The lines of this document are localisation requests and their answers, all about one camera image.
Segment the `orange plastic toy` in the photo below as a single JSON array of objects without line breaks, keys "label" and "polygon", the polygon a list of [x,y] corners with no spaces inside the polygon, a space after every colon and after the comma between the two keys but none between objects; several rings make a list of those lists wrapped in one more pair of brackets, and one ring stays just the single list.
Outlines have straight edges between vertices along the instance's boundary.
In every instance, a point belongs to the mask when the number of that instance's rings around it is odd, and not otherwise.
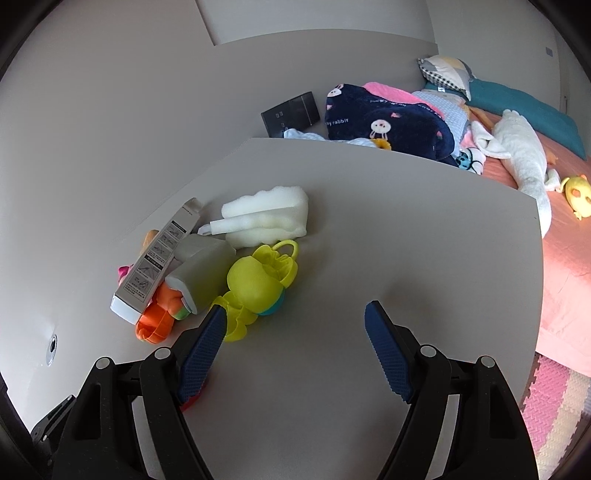
[{"label": "orange plastic toy", "polygon": [[175,322],[185,319],[189,314],[181,292],[162,282],[136,322],[135,336],[140,341],[159,344],[169,336]]}]

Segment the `grey foam piece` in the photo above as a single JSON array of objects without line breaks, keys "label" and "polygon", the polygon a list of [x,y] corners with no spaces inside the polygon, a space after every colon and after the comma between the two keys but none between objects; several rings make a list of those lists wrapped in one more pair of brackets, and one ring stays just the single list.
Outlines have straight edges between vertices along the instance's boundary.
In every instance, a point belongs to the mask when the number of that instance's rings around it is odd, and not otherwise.
[{"label": "grey foam piece", "polygon": [[165,284],[181,294],[191,314],[201,313],[224,293],[235,258],[235,248],[225,240],[189,234],[174,251],[178,266],[167,274]]}]

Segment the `yellow green plastic toy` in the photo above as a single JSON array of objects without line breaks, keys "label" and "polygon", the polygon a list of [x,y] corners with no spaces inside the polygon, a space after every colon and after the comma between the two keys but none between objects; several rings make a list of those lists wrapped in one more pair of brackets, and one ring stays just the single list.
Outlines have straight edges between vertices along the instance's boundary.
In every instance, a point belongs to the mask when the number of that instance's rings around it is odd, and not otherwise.
[{"label": "yellow green plastic toy", "polygon": [[226,275],[228,291],[212,305],[226,313],[225,342],[242,340],[259,317],[273,315],[297,277],[300,247],[294,240],[263,244],[239,258]]}]

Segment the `pink doll toy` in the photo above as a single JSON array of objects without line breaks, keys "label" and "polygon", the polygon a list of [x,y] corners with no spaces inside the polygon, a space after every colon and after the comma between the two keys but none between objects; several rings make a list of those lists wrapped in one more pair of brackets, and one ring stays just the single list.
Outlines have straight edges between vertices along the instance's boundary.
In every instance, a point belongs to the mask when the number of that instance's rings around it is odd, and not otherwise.
[{"label": "pink doll toy", "polygon": [[118,268],[117,285],[120,285],[124,281],[125,277],[128,275],[132,267],[133,265],[123,265]]}]

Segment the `pastel foam floor mat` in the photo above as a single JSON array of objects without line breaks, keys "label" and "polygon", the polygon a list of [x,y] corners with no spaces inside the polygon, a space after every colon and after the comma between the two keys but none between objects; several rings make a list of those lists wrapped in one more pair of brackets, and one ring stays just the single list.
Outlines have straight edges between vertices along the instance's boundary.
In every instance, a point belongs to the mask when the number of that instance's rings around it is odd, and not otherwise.
[{"label": "pastel foam floor mat", "polygon": [[549,479],[590,425],[590,378],[536,354],[520,410],[539,477]]}]

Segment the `brown plush toy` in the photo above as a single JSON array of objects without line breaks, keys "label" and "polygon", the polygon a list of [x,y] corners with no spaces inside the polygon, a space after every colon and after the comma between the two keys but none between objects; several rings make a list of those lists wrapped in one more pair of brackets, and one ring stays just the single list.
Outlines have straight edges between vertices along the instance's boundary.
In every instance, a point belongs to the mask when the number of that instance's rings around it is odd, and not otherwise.
[{"label": "brown plush toy", "polygon": [[150,243],[158,235],[158,233],[159,233],[159,231],[156,229],[149,230],[146,233],[146,235],[142,241],[142,247],[141,247],[140,253],[143,253],[149,247]]}]

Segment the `white sponge foam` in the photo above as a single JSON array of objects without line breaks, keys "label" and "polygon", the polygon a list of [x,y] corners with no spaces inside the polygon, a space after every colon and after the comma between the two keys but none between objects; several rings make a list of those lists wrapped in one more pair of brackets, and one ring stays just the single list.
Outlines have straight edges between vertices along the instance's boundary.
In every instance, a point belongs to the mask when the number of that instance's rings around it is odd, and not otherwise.
[{"label": "white sponge foam", "polygon": [[308,234],[308,195],[300,186],[276,186],[225,203],[221,218],[200,226],[201,236],[224,235],[236,250],[273,245]]}]

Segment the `yellow chick plush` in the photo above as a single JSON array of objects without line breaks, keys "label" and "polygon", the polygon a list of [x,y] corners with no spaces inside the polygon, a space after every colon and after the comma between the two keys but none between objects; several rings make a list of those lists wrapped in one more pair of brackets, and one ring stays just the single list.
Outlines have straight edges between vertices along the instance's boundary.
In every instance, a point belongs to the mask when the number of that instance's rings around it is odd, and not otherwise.
[{"label": "yellow chick plush", "polygon": [[591,185],[586,175],[565,177],[558,192],[564,194],[578,220],[591,216]]}]

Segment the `navy rabbit blanket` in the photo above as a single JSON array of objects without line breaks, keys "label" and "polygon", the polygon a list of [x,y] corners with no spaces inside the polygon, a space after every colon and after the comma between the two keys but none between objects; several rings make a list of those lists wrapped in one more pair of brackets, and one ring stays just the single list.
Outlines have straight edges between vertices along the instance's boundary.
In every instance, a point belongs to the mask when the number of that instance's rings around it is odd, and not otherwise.
[{"label": "navy rabbit blanket", "polygon": [[367,139],[374,145],[454,166],[456,143],[440,114],[424,103],[400,103],[362,86],[339,84],[325,98],[332,140]]}]

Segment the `white goose plush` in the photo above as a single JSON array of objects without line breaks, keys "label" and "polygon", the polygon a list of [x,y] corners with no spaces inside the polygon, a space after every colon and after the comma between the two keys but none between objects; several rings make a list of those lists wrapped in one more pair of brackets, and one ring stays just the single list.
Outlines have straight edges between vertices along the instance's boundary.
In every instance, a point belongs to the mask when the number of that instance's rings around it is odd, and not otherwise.
[{"label": "white goose plush", "polygon": [[500,120],[486,126],[471,122],[472,139],[487,157],[500,160],[518,190],[533,198],[538,210],[541,237],[551,227],[552,207],[547,188],[548,161],[544,146],[525,116],[506,109]]}]

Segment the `light blue quilted cloth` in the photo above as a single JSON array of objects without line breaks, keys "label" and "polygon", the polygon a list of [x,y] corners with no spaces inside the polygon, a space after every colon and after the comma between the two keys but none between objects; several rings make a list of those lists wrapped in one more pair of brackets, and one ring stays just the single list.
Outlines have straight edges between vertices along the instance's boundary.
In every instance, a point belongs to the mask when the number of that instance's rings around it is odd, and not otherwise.
[{"label": "light blue quilted cloth", "polygon": [[461,142],[469,127],[469,113],[465,101],[458,95],[436,90],[419,90],[415,91],[414,95],[441,112],[442,118],[454,138],[452,156],[458,157],[461,151]]}]

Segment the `white baby cloth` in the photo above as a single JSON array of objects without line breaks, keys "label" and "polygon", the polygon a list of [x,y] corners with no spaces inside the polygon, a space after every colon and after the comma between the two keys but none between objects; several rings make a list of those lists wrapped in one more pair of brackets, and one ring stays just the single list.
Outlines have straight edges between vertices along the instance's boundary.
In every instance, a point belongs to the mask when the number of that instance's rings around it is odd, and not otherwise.
[{"label": "white baby cloth", "polygon": [[[290,129],[287,129],[286,131],[283,131],[283,139],[329,142],[329,139],[322,137],[322,135],[319,135],[318,133],[301,132],[300,130],[297,130],[294,128],[290,128]],[[332,140],[332,143],[355,145],[355,146],[362,146],[362,147],[369,147],[369,148],[373,148],[373,149],[378,149],[378,146],[372,140],[364,139],[364,138],[356,138],[353,140]]]}]

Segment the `pink folded cloth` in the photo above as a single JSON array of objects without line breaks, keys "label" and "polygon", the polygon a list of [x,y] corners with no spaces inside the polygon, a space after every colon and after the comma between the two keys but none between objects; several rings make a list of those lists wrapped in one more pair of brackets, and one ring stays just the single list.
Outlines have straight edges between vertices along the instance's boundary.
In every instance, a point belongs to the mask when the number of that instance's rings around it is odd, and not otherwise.
[{"label": "pink folded cloth", "polygon": [[404,103],[404,104],[424,104],[428,106],[431,110],[436,112],[441,118],[444,118],[444,114],[441,110],[439,110],[434,105],[428,103],[425,100],[417,97],[416,95],[399,88],[394,88],[392,86],[382,84],[379,82],[368,82],[363,87],[370,92],[370,94],[379,96],[385,100],[394,102],[394,103]]}]

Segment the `teal pillow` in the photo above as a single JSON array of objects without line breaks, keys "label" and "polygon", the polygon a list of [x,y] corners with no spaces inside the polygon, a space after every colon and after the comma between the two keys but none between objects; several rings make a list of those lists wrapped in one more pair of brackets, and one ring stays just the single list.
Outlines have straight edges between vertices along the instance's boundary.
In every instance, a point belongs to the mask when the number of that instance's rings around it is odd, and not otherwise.
[{"label": "teal pillow", "polygon": [[476,79],[470,84],[469,106],[501,116],[504,110],[516,110],[539,133],[554,140],[582,160],[586,151],[575,121],[534,96],[505,85]]}]

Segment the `patterned grey pillow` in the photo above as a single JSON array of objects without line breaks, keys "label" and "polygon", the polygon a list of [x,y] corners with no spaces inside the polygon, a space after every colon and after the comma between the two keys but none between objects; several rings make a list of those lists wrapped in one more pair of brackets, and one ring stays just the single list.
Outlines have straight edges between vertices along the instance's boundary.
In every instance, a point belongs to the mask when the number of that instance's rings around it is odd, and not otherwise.
[{"label": "patterned grey pillow", "polygon": [[423,77],[431,84],[459,92],[467,100],[472,99],[471,83],[475,77],[471,68],[462,60],[434,55],[419,58],[417,63]]}]

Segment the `black wall switch panel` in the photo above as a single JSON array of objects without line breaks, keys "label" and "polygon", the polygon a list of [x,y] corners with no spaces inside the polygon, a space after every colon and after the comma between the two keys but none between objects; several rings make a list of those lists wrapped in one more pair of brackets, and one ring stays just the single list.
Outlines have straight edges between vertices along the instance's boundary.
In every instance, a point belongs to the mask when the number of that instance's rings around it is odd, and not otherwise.
[{"label": "black wall switch panel", "polygon": [[263,111],[260,117],[270,138],[283,138],[288,129],[307,130],[321,120],[311,91]]}]

